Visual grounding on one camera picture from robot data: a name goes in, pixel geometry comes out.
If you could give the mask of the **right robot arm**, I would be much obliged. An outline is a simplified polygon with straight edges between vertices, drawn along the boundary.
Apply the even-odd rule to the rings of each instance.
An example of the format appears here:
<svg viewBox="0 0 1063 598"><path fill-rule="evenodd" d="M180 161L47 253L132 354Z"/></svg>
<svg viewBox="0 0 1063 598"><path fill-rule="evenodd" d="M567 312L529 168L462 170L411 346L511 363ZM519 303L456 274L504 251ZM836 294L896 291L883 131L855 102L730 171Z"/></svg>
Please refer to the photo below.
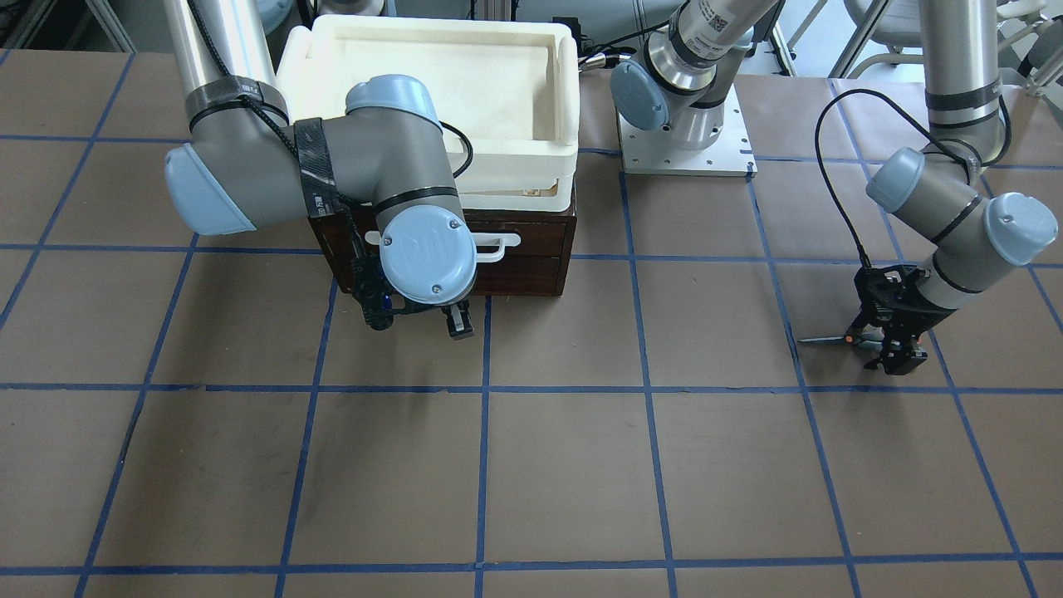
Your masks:
<svg viewBox="0 0 1063 598"><path fill-rule="evenodd" d="M252 1L164 3L186 92L189 143L164 178L197 234L308 221L342 292L367 325L439 309L448 334L473 334L468 295L478 251L428 88L375 76L345 113L293 118Z"/></svg>

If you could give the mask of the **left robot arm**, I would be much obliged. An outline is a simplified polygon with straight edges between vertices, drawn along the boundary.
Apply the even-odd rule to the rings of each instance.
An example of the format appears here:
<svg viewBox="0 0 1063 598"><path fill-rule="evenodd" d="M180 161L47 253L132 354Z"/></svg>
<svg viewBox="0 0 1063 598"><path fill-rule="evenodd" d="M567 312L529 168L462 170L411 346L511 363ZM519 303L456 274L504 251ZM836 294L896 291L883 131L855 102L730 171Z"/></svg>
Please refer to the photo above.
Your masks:
<svg viewBox="0 0 1063 598"><path fill-rule="evenodd" d="M752 31L772 1L686 1L644 31L632 57L615 64L610 90L619 117L680 150L703 150L722 126L723 102ZM919 264L874 267L858 243L860 311L843 336L821 345L873 353L867 370L907 375L927 360L919 337L972 298L1029 264L1054 242L1059 224L1036 198L986 197L975 181L1010 148L1011 121L997 65L995 1L922 1L927 143L893 152L867 197L926 241Z"/></svg>

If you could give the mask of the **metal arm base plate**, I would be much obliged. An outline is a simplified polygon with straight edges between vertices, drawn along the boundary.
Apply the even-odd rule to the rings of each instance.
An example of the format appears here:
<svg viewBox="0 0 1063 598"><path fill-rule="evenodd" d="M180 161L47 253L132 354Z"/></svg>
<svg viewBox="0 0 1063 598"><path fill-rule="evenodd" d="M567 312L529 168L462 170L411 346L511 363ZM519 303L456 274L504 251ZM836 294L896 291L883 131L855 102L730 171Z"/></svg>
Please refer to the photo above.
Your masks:
<svg viewBox="0 0 1063 598"><path fill-rule="evenodd" d="M624 169L628 174L744 175L757 171L737 92L701 106L706 90L673 93L653 81L610 83Z"/></svg>

